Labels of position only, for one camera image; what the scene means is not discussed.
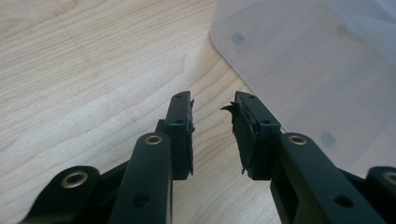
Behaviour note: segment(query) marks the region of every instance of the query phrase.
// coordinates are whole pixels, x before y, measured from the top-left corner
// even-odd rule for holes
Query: wooden table
[[[241,175],[231,116],[249,88],[214,49],[217,1],[0,1],[0,223],[63,169],[129,160],[170,97],[191,91],[194,175],[174,223],[278,223],[268,182]]]

